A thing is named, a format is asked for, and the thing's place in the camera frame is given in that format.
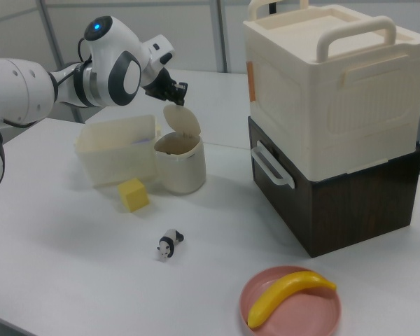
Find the toy panda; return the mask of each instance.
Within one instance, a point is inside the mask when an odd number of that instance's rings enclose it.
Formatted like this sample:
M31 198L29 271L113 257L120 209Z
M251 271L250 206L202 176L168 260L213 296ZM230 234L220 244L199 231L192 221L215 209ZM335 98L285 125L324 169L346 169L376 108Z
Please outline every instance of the toy panda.
M160 238L159 246L157 250L160 251L160 260L166 261L167 258L173 256L174 245L178 242L183 241L183 234L180 234L175 229L170 229L165 232L162 238Z

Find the pink plate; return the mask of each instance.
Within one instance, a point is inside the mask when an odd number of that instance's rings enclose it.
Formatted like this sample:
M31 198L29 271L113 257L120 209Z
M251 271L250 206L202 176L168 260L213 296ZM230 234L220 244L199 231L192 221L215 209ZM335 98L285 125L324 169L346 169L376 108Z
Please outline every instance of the pink plate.
M334 290L312 288L302 290L284 300L262 326L247 326L249 309L271 284L287 274L308 271L297 266L266 269L255 275L243 288L239 311L246 330L255 336L329 336L341 317L341 302Z

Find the white handle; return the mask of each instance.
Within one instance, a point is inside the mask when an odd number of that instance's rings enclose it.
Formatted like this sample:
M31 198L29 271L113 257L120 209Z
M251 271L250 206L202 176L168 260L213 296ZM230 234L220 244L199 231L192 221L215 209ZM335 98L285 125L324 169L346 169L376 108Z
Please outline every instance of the white handle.
M317 62L325 62L328 59L328 48L330 47L330 44L337 39L375 32L380 29L386 30L386 35L384 36L384 45L395 44L397 39L397 27L395 26L395 22L386 16L377 16L371 18L370 20L350 22L343 26L326 31L322 34L317 43Z
M252 0L248 7L249 12L249 21L257 20L257 10L259 7L264 5L272 4L273 2L278 2L277 0ZM308 0L300 0L300 9L308 8Z
M273 168L276 170L276 172L280 175L281 178L277 178L271 171L271 169L268 168L268 166L263 162L261 157L258 155L261 153L261 155L268 161L268 163L273 166ZM257 142L257 146L252 148L251 150L252 158L258 163L261 169L266 173L266 175L271 179L274 184L278 186L285 186L289 184L289 186L294 189L295 184L294 180L291 177L291 175L275 160L275 158L272 156L272 154L266 149L266 147L263 146L261 142Z

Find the yellow cube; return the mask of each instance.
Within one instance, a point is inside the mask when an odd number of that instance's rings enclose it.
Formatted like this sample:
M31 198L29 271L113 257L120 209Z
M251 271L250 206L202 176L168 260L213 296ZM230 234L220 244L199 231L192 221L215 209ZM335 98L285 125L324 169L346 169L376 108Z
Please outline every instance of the yellow cube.
M145 186L137 178L128 180L118 185L121 202L129 210L136 211L149 204Z

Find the toy banana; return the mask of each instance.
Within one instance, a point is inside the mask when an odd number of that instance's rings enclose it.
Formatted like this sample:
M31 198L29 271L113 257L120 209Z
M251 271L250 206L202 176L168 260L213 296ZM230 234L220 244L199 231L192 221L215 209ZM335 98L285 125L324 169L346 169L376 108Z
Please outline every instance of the toy banana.
M311 271L290 273L276 280L253 304L247 317L247 325L250 329L261 326L287 297L315 287L336 290L336 284Z

